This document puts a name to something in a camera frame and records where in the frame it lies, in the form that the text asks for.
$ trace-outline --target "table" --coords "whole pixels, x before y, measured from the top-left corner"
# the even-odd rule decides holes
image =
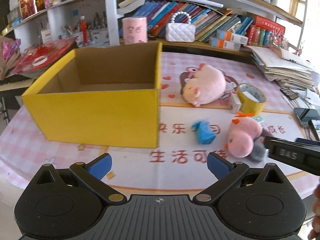
[[[230,82],[223,98],[202,106],[190,107],[180,95],[183,73],[193,71],[200,63],[208,63],[226,73]],[[268,98],[266,111],[261,114],[264,127],[275,136],[294,140],[302,133],[291,117],[290,106],[282,99],[275,83],[268,82],[252,65],[199,55],[162,53],[162,91],[160,107],[160,147],[158,149],[119,148],[79,145],[48,141],[23,106],[0,136],[0,173],[12,184],[25,188],[43,163],[67,168],[77,161],[88,163],[104,152],[113,158],[112,170],[102,179],[123,194],[197,194],[216,181],[206,167],[206,156],[215,150],[230,162],[224,151],[225,137],[233,114],[228,110],[228,92],[237,83],[249,81],[263,90]],[[196,142],[191,130],[193,122],[206,119],[217,134],[211,145]],[[251,167],[262,163],[241,159]],[[302,198],[312,193],[318,177],[277,163]]]

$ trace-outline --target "human hand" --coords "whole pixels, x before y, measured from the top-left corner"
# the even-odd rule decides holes
[[[317,200],[315,201],[312,211],[316,215],[312,221],[312,227],[310,234],[308,235],[308,239],[311,240],[315,238],[320,233],[320,185],[316,188],[314,192]]]

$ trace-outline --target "yellow box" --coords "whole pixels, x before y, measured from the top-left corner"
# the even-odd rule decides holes
[[[22,95],[48,140],[158,147],[162,43],[75,49]]]

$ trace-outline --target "pink canister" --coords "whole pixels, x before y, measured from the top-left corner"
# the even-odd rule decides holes
[[[124,44],[148,42],[146,17],[123,18],[122,28]]]

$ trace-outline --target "quilted handbag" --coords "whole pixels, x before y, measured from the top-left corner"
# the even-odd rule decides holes
[[[179,14],[185,14],[188,17],[187,23],[175,23],[174,20]],[[171,23],[168,23],[165,29],[166,41],[194,42],[196,27],[191,25],[191,16],[186,12],[176,12],[172,15]]]

